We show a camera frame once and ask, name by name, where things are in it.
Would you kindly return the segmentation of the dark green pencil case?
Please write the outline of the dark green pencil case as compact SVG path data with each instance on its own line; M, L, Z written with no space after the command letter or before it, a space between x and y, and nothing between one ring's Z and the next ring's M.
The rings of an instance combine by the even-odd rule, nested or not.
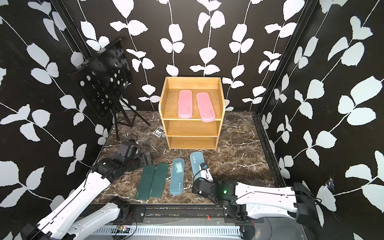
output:
M139 187L136 194L136 200L147 201L149 199L149 194L150 194L155 170L156 170L155 165L148 165L143 168L143 172L139 182Z
M159 163L153 177L149 197L160 199L163 194L166 178L168 175L169 164Z

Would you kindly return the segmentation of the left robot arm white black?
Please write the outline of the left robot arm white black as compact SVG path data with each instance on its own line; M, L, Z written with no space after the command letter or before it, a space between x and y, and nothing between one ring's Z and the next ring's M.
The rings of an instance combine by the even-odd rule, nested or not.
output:
M111 183L126 172L152 164L149 151L131 158L116 154L102 159L89 171L86 179L57 208L36 225L27 224L21 230L23 240L83 240L107 223L121 223L132 216L130 204L121 197L114 197L99 210L81 220L80 214Z

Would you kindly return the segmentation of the pink pencil case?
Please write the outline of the pink pencil case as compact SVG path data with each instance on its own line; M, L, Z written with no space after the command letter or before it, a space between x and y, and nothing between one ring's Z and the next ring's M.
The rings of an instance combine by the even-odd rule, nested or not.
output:
M190 119L193 115L193 93L191 90L180 90L178 101L178 116L180 119Z
M201 120L205 123L213 122L216 119L216 114L209 93L197 93L196 99Z

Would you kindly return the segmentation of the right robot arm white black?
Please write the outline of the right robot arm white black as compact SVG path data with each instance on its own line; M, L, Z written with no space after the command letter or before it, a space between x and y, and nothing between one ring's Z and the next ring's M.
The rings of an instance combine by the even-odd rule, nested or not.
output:
M218 207L236 208L235 213L228 214L235 220L287 218L302 225L320 223L317 205L321 200L302 183L293 183L292 187L267 188L194 177L192 192Z

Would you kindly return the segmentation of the teal pencil case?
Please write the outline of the teal pencil case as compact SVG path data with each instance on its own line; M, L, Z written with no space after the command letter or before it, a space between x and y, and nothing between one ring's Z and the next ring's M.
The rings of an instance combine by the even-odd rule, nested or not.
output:
M191 166L192 166L192 171L193 171L193 180L195 181L198 178L201 178L200 164L205 162L203 153L202 152L193 152L190 155L190 160L191 160Z
M171 172L170 194L179 196L184 190L185 160L174 159Z

